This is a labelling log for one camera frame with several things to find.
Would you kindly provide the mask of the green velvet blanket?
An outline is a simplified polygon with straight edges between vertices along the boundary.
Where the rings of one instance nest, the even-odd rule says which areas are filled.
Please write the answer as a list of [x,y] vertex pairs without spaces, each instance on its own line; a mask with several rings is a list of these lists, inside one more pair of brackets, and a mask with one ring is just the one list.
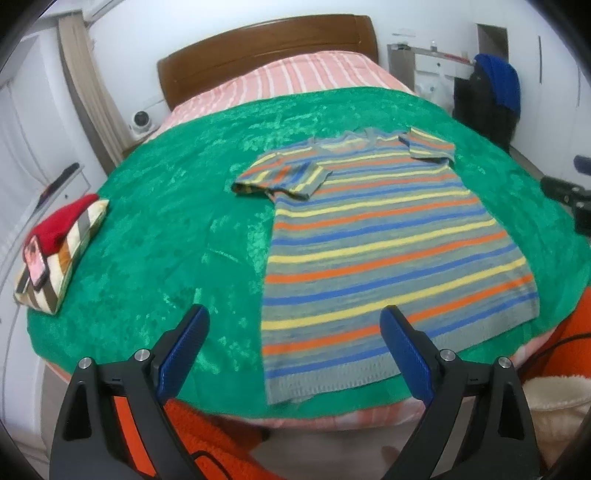
[[377,87],[253,101],[173,127],[137,148],[101,187],[106,218],[59,312],[28,314],[34,351],[72,372],[85,356],[119,361],[152,346],[194,304],[211,329],[180,397],[215,414],[311,419],[406,399],[397,375],[270,404],[264,385],[264,274],[273,201],[235,179],[267,152],[348,132],[418,128],[452,143],[453,170],[524,254],[538,316],[460,353],[473,361],[531,353],[571,314],[590,281],[590,246],[572,217],[503,150],[417,96]]

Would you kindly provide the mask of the white desk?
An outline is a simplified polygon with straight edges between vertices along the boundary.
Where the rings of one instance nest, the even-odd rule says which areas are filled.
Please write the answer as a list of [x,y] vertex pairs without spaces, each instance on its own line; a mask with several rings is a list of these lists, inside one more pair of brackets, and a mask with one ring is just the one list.
[[389,44],[390,73],[421,98],[452,113],[458,80],[468,80],[474,66],[470,60],[407,44]]

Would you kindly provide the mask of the blue garment on chair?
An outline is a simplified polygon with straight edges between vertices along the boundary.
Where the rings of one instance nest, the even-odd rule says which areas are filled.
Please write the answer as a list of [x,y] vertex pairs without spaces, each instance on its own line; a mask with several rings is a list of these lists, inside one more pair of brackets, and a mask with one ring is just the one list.
[[521,88],[517,71],[507,61],[491,54],[478,54],[475,62],[487,75],[498,105],[521,115]]

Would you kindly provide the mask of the brown wooden headboard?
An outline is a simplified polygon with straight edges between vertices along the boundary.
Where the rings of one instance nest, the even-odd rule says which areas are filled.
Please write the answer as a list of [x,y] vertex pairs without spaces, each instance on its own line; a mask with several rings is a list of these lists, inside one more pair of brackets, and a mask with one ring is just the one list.
[[164,100],[174,109],[190,98],[270,62],[328,50],[379,61],[370,17],[322,14],[276,19],[232,29],[186,46],[157,62]]

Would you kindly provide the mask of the orange fleece clothing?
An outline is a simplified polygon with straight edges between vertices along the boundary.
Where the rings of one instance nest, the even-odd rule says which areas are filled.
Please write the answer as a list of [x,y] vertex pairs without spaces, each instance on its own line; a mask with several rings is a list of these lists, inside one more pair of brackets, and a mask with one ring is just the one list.
[[[534,407],[543,458],[554,463],[590,408],[590,290],[574,312],[522,366],[526,397]],[[263,429],[194,410],[178,400],[164,412],[185,450],[208,479],[276,479],[250,455]]]

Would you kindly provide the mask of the striped knit t-shirt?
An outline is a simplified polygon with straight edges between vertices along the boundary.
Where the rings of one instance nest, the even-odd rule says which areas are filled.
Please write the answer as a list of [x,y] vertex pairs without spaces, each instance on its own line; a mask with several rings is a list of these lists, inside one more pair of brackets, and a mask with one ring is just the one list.
[[462,351],[535,319],[531,268],[453,170],[452,143],[367,129],[261,155],[233,182],[274,218],[264,274],[266,400],[297,401],[398,374],[380,333],[398,307]]

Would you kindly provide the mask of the pink striped bed sheet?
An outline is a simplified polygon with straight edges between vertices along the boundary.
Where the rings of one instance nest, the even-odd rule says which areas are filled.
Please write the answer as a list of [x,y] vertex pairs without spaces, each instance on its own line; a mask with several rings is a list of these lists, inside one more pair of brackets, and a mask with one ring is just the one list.
[[410,94],[412,90],[363,54],[322,51],[276,60],[228,80],[175,107],[159,129],[165,131],[245,103],[291,94],[339,88],[379,87]]

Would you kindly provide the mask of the smartphone with pink case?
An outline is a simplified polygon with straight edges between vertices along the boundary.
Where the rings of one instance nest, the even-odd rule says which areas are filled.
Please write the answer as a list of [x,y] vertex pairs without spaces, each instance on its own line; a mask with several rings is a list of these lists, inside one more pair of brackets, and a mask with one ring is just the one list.
[[33,235],[23,247],[23,259],[35,291],[40,291],[49,278],[49,267],[41,248],[41,242]]

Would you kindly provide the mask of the red knit garment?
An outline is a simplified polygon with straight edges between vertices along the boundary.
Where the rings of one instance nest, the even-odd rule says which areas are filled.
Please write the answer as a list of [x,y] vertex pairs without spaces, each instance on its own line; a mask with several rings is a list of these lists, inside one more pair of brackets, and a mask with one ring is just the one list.
[[44,256],[57,253],[74,223],[90,205],[98,200],[99,196],[96,193],[87,194],[56,210],[29,232],[23,247],[36,237]]

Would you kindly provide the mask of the beige curtain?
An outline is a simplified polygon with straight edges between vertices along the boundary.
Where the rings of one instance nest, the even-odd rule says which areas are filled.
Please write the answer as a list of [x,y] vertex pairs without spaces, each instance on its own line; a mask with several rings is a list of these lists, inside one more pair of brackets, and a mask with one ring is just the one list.
[[81,13],[59,17],[57,33],[66,84],[90,146],[109,175],[133,140],[96,65]]

